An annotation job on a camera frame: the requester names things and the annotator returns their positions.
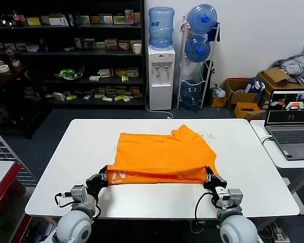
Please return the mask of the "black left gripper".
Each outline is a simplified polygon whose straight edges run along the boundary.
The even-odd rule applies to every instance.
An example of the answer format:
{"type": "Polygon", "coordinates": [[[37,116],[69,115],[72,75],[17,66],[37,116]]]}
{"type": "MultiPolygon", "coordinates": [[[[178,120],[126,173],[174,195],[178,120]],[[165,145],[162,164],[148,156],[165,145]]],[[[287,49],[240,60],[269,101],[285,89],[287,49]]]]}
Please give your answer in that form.
{"type": "Polygon", "coordinates": [[[103,188],[108,187],[107,166],[100,169],[99,174],[94,174],[86,180],[87,193],[98,196],[103,188]]]}

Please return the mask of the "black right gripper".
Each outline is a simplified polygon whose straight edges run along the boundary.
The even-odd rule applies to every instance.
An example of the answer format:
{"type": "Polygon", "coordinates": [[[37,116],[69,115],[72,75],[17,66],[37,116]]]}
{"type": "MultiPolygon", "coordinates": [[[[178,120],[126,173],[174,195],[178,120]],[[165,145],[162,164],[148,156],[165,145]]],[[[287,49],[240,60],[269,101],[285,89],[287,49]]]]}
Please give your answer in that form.
{"type": "Polygon", "coordinates": [[[221,176],[216,175],[210,167],[205,167],[206,178],[204,181],[204,189],[215,190],[216,187],[227,187],[227,181],[221,176]]]}

